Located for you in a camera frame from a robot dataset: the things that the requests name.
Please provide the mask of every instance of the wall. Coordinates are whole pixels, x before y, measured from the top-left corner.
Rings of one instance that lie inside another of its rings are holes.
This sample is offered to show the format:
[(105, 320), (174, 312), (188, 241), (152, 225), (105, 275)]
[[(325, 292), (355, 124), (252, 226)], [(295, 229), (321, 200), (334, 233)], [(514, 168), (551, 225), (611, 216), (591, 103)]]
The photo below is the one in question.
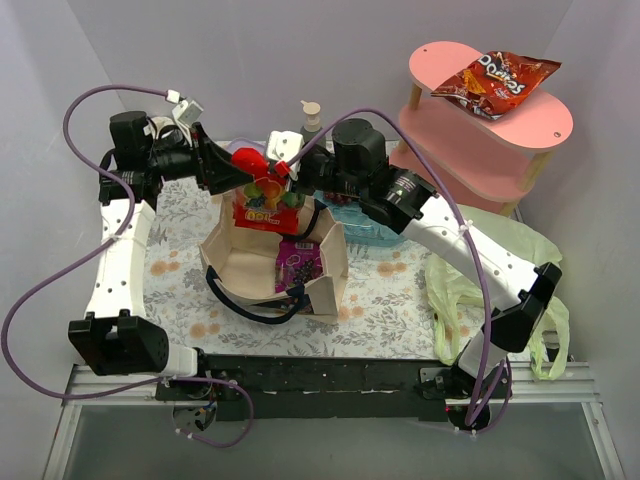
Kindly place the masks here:
[(430, 41), (541, 55), (570, 3), (69, 0), (114, 81), (177, 88), (205, 106), (213, 138), (256, 140), (299, 128), (299, 100), (320, 102), (327, 121), (362, 106), (394, 115), (409, 55)]
[[(95, 247), (100, 238), (97, 176), (75, 159), (61, 134), (68, 103), (108, 82), (63, 0), (0, 0), (0, 315), (37, 281)], [(72, 135), (93, 158), (109, 139), (115, 94), (81, 107)], [(61, 280), (26, 304), (9, 342), (27, 374), (64, 390), (74, 360), (69, 320), (82, 318), (95, 266)], [(40, 478), (60, 401), (31, 391), (0, 360), (0, 478)]]
[(545, 53), (564, 62), (546, 87), (572, 110), (575, 130), (522, 206), (565, 254), (572, 350), (595, 372), (627, 478), (640, 478), (639, 15), (632, 0), (571, 6)]

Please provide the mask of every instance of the candy bag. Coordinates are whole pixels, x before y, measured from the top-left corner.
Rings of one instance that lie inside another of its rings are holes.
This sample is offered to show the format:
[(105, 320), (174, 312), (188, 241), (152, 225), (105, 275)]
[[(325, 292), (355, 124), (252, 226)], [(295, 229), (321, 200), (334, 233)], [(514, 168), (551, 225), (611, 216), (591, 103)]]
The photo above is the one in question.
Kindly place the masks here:
[(322, 276), (320, 245), (282, 240), (276, 257), (276, 293)]
[(240, 148), (231, 163), (253, 175), (254, 181), (234, 192), (233, 218), (237, 227), (289, 235), (298, 233), (298, 212), (305, 196), (285, 191), (286, 179), (269, 172), (269, 163), (254, 148)]
[(496, 120), (520, 105), (561, 63), (489, 52), (445, 80), (431, 95)]

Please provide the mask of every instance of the tablecloth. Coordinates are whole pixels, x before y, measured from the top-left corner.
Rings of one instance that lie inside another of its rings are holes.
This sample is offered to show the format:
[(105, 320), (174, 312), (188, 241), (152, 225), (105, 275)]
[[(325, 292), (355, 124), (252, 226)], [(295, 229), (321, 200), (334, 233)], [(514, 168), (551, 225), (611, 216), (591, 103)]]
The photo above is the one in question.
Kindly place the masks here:
[[(424, 278), (430, 252), (409, 240), (392, 248), (348, 245), (349, 280), (337, 325), (301, 315), (268, 326), (229, 311), (209, 290), (198, 251), (218, 220), (220, 200), (193, 180), (167, 182), (158, 200), (144, 300), (148, 318), (172, 342), (207, 353), (436, 358), (437, 320)], [(464, 342), (480, 328), (482, 311), (461, 306), (458, 315)], [(511, 358), (528, 361), (528, 350)]]

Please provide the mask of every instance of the gray floor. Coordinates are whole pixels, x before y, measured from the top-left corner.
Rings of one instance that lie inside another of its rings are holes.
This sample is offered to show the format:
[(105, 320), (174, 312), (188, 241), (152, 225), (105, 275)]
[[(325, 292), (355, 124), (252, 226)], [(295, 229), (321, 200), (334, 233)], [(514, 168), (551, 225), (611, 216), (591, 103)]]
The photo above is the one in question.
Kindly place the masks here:
[(171, 410), (84, 407), (65, 479), (603, 478), (580, 405), (513, 405), (475, 441), (411, 419), (263, 420), (223, 451), (177, 436)]

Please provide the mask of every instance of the red object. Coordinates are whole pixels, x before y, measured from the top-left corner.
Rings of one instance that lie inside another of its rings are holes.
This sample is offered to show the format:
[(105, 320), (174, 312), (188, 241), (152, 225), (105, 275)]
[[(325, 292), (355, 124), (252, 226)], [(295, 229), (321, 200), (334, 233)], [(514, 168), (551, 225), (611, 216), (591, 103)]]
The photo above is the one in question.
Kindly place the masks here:
[(291, 173), (291, 167), (287, 165), (287, 162), (282, 160), (276, 163), (274, 170), (281, 177), (286, 177), (287, 175), (289, 175), (289, 173)]
[(445, 80), (431, 95), (445, 97), (476, 115), (496, 120), (520, 105), (560, 65), (493, 51)]
[(237, 227), (295, 235), (299, 208), (289, 207), (282, 197), (286, 180), (269, 172), (269, 163), (254, 148), (240, 148), (231, 163), (253, 175), (253, 183), (235, 190), (233, 218)]

